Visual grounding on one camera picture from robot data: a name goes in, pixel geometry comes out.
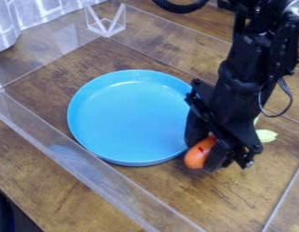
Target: white cloth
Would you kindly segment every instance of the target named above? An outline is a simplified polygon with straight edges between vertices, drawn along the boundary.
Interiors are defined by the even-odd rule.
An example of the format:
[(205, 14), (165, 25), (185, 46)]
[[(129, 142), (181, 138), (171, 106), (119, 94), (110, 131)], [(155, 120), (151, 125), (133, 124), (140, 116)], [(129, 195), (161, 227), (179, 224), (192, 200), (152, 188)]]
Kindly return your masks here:
[[(89, 3), (104, 1), (89, 0)], [(82, 7), (84, 0), (0, 0), (0, 52), (16, 43), (21, 30)]]

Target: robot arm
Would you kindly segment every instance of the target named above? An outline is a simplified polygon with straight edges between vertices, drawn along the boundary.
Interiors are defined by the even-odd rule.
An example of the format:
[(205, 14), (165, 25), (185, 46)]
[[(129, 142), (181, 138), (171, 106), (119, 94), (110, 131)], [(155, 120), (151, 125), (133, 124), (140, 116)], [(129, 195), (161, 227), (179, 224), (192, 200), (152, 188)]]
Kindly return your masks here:
[(208, 138), (216, 138), (207, 148), (205, 160), (201, 160), (201, 167), (208, 172), (227, 167), (233, 161), (243, 169), (253, 165), (253, 156), (264, 149), (253, 119), (264, 112), (277, 84), (291, 103), (281, 113), (265, 116), (280, 116), (289, 109), (292, 92), (283, 76), (293, 74), (299, 63), (299, 0), (240, 0), (232, 3), (237, 8), (233, 44), (220, 64), (217, 84), (211, 87), (201, 80), (193, 80), (187, 97), (188, 146), (199, 146), (201, 150), (200, 140), (205, 143)]

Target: wooden table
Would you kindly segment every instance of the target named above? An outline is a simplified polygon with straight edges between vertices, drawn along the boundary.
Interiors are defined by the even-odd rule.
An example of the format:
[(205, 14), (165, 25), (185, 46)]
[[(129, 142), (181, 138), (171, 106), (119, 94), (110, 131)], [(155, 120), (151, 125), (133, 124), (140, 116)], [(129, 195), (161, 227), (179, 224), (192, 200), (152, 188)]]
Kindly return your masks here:
[[(231, 41), (233, 15), (229, 12), (205, 6), (201, 11), (179, 16), (164, 12), (151, 1), (125, 2)], [(37, 60), (24, 53), (18, 56), (22, 43), (20, 41), (9, 51), (0, 53), (2, 61), (14, 59), (18, 69)], [(49, 47), (36, 49), (46, 53)], [(219, 59), (209, 64), (217, 65)], [(201, 78), (213, 82), (216, 70), (209, 64), (201, 67), (205, 74)], [(168, 72), (187, 82), (193, 78), (110, 39), (98, 38), (10, 83), (6, 93), (72, 136), (65, 114), (73, 94), (96, 76), (125, 69)], [(299, 92), (296, 80), (299, 78), (292, 87)], [(279, 104), (272, 102), (271, 107), (279, 107)], [(299, 167), (299, 103), (288, 119), (261, 118), (259, 127), (273, 130), (279, 138), (265, 145), (265, 152), (249, 170), (241, 171), (233, 164), (207, 175), (188, 170), (181, 158), (148, 168), (112, 166), (208, 231), (260, 231)], [(143, 231), (1, 121), (0, 189), (45, 231)], [(283, 231), (299, 231), (299, 227), (285, 224)]]

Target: orange object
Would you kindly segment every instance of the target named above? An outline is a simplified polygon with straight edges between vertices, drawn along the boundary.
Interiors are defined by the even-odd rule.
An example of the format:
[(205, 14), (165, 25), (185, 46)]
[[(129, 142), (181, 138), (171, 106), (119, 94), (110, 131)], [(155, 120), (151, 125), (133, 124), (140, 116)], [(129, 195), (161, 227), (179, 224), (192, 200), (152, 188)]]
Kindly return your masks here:
[(191, 169), (203, 169), (216, 138), (209, 135), (188, 151), (184, 162)]

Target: blue plate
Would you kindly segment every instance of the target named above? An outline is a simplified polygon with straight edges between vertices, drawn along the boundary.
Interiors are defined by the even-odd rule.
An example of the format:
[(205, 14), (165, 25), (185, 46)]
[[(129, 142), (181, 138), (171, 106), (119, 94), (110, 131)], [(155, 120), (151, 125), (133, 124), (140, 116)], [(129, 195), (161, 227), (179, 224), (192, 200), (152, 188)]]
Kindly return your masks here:
[(185, 149), (187, 83), (155, 71), (128, 70), (96, 78), (74, 94), (68, 123), (78, 142), (125, 166), (165, 162)]

